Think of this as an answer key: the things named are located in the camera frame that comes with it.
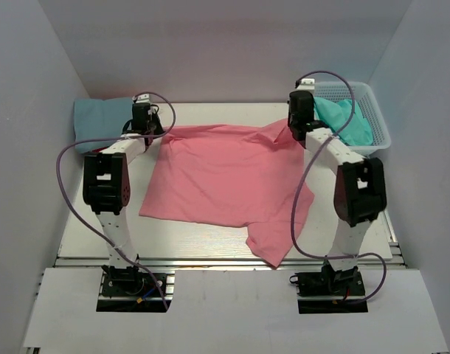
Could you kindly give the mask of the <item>pink t shirt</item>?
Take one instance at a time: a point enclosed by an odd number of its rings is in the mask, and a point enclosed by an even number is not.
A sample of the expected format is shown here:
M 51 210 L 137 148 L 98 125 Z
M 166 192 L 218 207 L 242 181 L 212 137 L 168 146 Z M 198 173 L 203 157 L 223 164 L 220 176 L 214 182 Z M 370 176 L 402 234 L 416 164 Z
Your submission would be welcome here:
M 277 267 L 314 201 L 308 187 L 294 196 L 303 169 L 304 151 L 284 119 L 264 127 L 175 127 L 161 140 L 139 215 L 245 227 L 251 252 Z

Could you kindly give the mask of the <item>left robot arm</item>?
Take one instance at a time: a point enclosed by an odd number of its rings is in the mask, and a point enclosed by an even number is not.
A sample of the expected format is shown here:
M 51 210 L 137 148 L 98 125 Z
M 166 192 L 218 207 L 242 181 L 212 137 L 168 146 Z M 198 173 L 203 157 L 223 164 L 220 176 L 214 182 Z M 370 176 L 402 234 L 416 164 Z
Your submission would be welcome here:
M 139 96 L 132 105 L 132 118 L 124 126 L 122 138 L 84 158 L 83 200 L 108 238 L 112 268 L 126 269 L 138 260 L 126 217 L 131 199 L 128 165 L 165 133 L 158 110 L 147 94 Z

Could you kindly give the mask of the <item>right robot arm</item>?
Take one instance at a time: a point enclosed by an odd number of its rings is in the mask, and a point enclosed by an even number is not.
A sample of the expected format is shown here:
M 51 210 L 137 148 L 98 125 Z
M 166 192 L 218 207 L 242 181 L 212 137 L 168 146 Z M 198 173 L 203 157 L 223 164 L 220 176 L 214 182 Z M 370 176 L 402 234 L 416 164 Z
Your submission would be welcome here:
M 328 125 L 317 120 L 309 91 L 296 89 L 289 94 L 288 128 L 294 140 L 311 153 L 304 174 L 320 160 L 336 177 L 333 207 L 339 220 L 317 282 L 341 285 L 352 281 L 367 230 L 387 206 L 383 164 L 351 150 Z

